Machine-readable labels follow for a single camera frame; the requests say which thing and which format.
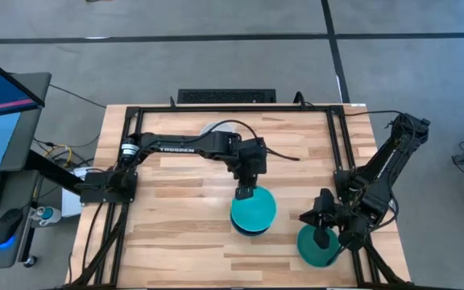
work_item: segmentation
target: blue light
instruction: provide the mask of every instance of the blue light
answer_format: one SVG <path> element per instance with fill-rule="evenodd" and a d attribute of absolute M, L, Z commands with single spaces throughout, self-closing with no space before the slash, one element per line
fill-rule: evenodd
<path fill-rule="evenodd" d="M 10 238 L 8 241 L 0 245 L 0 250 L 5 250 L 11 247 L 14 244 L 14 242 L 15 242 L 15 236 L 13 235 L 12 238 Z"/>

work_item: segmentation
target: wooden table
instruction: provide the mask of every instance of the wooden table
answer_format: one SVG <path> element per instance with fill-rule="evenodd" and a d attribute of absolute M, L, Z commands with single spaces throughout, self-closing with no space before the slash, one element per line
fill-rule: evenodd
<path fill-rule="evenodd" d="M 96 167 L 114 165 L 125 110 L 126 106 L 107 107 Z M 345 105 L 346 113 L 366 110 L 365 106 Z M 226 171 L 224 163 L 198 155 L 155 153 L 137 170 L 139 186 L 130 205 L 118 287 L 355 286 L 348 251 L 334 265 L 315 268 L 306 264 L 296 249 L 296 235 L 304 225 L 298 216 L 312 208 L 313 198 L 321 188 L 335 192 L 335 166 L 324 113 L 146 113 L 143 131 L 199 135 L 209 122 L 229 118 L 251 125 L 271 149 L 301 158 L 294 162 L 269 155 L 267 174 L 259 176 L 258 185 L 268 188 L 276 198 L 278 212 L 272 227 L 250 238 L 231 226 L 230 204 L 237 181 Z M 370 120 L 367 115 L 346 119 L 356 164 L 363 165 L 376 152 Z M 337 119 L 335 123 L 343 164 L 347 164 Z M 246 128 L 232 125 L 243 138 L 251 136 Z M 81 273 L 85 242 L 96 208 L 97 205 L 88 205 L 81 214 L 72 251 L 73 278 Z M 87 263 L 100 246 L 105 216 L 103 205 L 90 240 Z M 396 224 L 374 232 L 372 238 L 395 273 L 409 280 Z M 109 281 L 113 255 L 111 249 L 104 282 Z M 364 252 L 361 257 L 365 279 L 370 281 Z"/>

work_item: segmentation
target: computer mouse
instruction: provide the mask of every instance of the computer mouse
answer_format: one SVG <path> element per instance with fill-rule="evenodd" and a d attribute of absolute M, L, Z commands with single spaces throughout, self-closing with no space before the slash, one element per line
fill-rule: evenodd
<path fill-rule="evenodd" d="M 21 209 L 9 209 L 0 218 L 0 245 L 8 242 L 23 220 Z"/>

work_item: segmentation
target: black floor stripe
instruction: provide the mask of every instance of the black floor stripe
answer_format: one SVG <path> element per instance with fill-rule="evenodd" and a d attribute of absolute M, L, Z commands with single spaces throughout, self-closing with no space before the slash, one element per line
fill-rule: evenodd
<path fill-rule="evenodd" d="M 336 39 L 464 39 L 464 32 L 442 33 L 340 33 Z"/>
<path fill-rule="evenodd" d="M 312 40 L 328 39 L 321 33 L 251 34 L 251 35 L 170 35 L 170 36 L 113 36 L 113 37 L 66 37 L 39 39 L 0 39 L 0 44 L 108 44 L 150 43 L 187 41 L 235 41 L 235 40 Z"/>
<path fill-rule="evenodd" d="M 334 71 L 336 72 L 336 76 L 338 77 L 339 93 L 341 94 L 341 100 L 344 103 L 350 103 L 348 88 L 346 87 L 345 73 L 343 71 L 342 58 L 339 54 L 336 33 L 334 32 L 334 23 L 332 21 L 332 15 L 330 14 L 329 1 L 321 0 L 321 5 L 323 7 L 323 15 L 325 16 L 325 25 L 327 26 L 327 35 L 329 37 L 330 52 L 332 53 Z"/>

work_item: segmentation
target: wooden tabletop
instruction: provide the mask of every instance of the wooden tabletop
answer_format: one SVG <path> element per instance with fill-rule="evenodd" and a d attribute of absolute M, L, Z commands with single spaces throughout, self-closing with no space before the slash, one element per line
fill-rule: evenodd
<path fill-rule="evenodd" d="M 95 165 L 114 165 L 126 106 L 108 106 L 97 145 Z M 347 113 L 365 106 L 345 105 Z M 130 205 L 118 287 L 324 287 L 355 286 L 350 252 L 330 267 L 309 266 L 298 254 L 296 235 L 304 226 L 298 216 L 310 210 L 321 188 L 335 193 L 335 169 L 327 119 L 320 112 L 249 113 L 146 113 L 143 132 L 199 135 L 210 122 L 237 119 L 253 127 L 266 144 L 300 162 L 267 157 L 262 185 L 275 196 L 276 219 L 258 237 L 239 234 L 230 224 L 230 204 L 237 181 L 222 162 L 198 155 L 155 153 L 138 167 L 139 184 Z M 347 117 L 356 164 L 365 164 L 376 152 L 367 115 Z M 343 164 L 346 154 L 336 119 Z M 232 124 L 243 138 L 250 132 Z M 97 205 L 83 208 L 72 251 L 72 274 L 81 273 L 89 225 Z M 87 263 L 102 240 L 106 216 L 103 205 L 89 244 Z M 396 224 L 372 234 L 375 248 L 395 273 L 409 280 Z M 113 249 L 107 255 L 104 282 L 109 281 Z M 361 252 L 365 279 L 370 280 L 367 259 Z"/>

